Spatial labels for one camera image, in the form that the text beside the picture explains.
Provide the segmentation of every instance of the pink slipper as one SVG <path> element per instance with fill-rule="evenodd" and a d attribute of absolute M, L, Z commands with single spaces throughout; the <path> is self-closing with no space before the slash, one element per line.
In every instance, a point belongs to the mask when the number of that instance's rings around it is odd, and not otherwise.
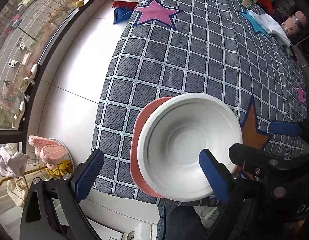
<path fill-rule="evenodd" d="M 61 144 L 47 145 L 42 148 L 40 158 L 47 163 L 48 168 L 51 169 L 54 168 L 53 166 L 55 164 L 60 163 L 67 153 L 67 150 Z"/>
<path fill-rule="evenodd" d="M 43 147 L 47 145 L 57 145 L 58 143 L 43 137 L 29 135 L 29 144 L 34 147 L 35 155 L 39 156 Z"/>

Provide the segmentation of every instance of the pink tray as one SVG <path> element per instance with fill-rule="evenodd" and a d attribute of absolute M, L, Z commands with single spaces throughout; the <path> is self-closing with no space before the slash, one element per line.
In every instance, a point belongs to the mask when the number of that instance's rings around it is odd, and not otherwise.
<path fill-rule="evenodd" d="M 141 130 L 148 120 L 149 116 L 153 113 L 158 106 L 162 105 L 164 102 L 168 101 L 172 97 L 158 98 L 150 103 L 148 103 L 139 113 L 136 118 L 136 122 L 133 128 L 132 141 L 131 141 L 131 150 L 130 150 L 130 173 L 135 184 L 141 189 L 144 193 L 153 196 L 165 198 L 158 193 L 156 193 L 150 186 L 145 182 L 144 178 L 139 169 L 138 159 L 137 159 L 137 147 L 138 140 L 141 133 Z"/>

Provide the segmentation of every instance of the gray plaid fabric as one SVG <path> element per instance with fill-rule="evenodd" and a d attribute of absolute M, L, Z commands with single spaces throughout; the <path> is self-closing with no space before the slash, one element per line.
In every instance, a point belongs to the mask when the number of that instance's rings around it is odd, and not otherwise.
<path fill-rule="evenodd" d="M 242 122 L 253 94 L 258 127 L 270 133 L 271 121 L 306 117 L 296 98 L 296 86 L 304 88 L 301 71 L 275 38 L 255 34 L 237 13 L 243 11 L 240 0 L 158 1 L 183 12 L 173 17 L 173 30 L 157 21 L 131 27 L 138 14 L 134 11 L 123 31 L 96 116 L 92 150 L 103 150 L 105 162 L 94 187 L 149 203 L 213 206 L 213 196 L 179 203 L 151 197 L 134 184 L 129 155 L 139 112 L 156 98 L 200 92 L 224 101 Z M 258 6 L 253 10 L 264 13 Z M 265 150 L 294 158 L 303 153 L 304 143 L 275 135 Z"/>

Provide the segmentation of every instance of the star pattern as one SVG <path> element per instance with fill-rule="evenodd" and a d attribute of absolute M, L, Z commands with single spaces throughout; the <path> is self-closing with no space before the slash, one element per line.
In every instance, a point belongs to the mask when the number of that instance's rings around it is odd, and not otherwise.
<path fill-rule="evenodd" d="M 177 8 L 164 6 L 158 0 L 150 0 L 146 5 L 136 7 L 134 11 L 138 12 L 139 15 L 133 27 L 156 20 L 174 30 L 176 30 L 176 25 L 172 17 L 183 12 Z"/>
<path fill-rule="evenodd" d="M 263 33 L 266 37 L 268 37 L 268 34 L 265 32 L 264 28 L 262 28 L 259 23 L 257 23 L 247 11 L 238 11 L 238 13 L 250 22 L 251 27 L 253 28 L 255 33 Z"/>
<path fill-rule="evenodd" d="M 296 92 L 298 94 L 298 103 L 299 103 L 299 105 L 304 104 L 304 106 L 307 106 L 306 102 L 305 102 L 305 98 L 304 98 L 305 93 L 304 93 L 304 90 L 301 88 L 300 85 L 298 85 L 296 87 Z"/>
<path fill-rule="evenodd" d="M 272 136 L 272 134 L 258 128 L 256 104 L 253 95 L 251 96 L 246 116 L 240 126 L 243 144 L 256 149 L 263 149 Z"/>

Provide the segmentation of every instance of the metal bolt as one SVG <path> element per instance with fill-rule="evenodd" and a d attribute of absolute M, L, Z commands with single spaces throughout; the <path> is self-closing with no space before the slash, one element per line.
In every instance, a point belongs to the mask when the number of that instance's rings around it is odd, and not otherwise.
<path fill-rule="evenodd" d="M 232 173 L 232 178 L 239 179 L 241 176 L 238 173 Z"/>
<path fill-rule="evenodd" d="M 37 184 L 37 183 L 40 182 L 40 180 L 41 180 L 41 178 L 36 177 L 36 178 L 34 178 L 33 183 L 34 183 L 34 184 Z"/>
<path fill-rule="evenodd" d="M 64 174 L 64 175 L 62 176 L 62 178 L 63 178 L 64 180 L 70 179 L 70 178 L 71 178 L 71 174 L 70 174 L 70 173 L 66 173 L 66 174 Z"/>
<path fill-rule="evenodd" d="M 273 194 L 277 197 L 277 198 L 283 198 L 286 195 L 287 191 L 284 187 L 276 187 L 273 191 Z"/>
<path fill-rule="evenodd" d="M 270 163 L 270 165 L 275 166 L 275 165 L 278 164 L 278 160 L 272 159 L 272 160 L 269 160 L 269 163 Z"/>

